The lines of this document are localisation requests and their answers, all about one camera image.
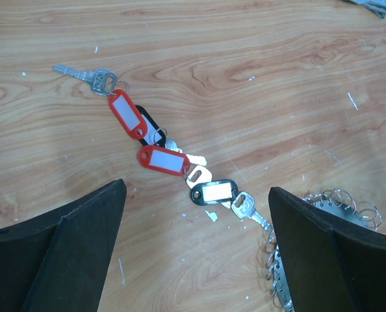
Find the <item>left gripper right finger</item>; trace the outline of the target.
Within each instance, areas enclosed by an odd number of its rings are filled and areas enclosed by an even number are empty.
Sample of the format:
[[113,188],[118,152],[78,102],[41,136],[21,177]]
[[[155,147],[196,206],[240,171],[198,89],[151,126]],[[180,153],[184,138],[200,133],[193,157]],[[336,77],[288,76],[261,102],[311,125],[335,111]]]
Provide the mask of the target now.
[[270,214],[295,311],[386,311],[386,235],[280,188]]

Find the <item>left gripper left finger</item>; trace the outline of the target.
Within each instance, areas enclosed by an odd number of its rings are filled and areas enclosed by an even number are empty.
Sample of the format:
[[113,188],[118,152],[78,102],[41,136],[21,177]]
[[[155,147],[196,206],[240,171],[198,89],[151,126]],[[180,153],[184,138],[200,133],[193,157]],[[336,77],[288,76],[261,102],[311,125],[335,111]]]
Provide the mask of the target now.
[[121,180],[0,229],[0,311],[97,311],[122,220]]

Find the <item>metal disc keyring holder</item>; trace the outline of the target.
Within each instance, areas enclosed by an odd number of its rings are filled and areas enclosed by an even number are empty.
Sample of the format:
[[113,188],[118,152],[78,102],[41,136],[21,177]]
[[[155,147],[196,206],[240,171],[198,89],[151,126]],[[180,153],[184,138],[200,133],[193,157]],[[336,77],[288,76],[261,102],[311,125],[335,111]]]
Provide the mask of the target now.
[[[373,203],[355,201],[349,192],[342,189],[308,194],[302,200],[317,209],[373,231],[376,231],[382,223],[382,215]],[[266,280],[271,283],[270,296],[273,305],[278,311],[294,311],[285,269],[273,229],[268,233],[264,249],[268,254],[265,263]]]

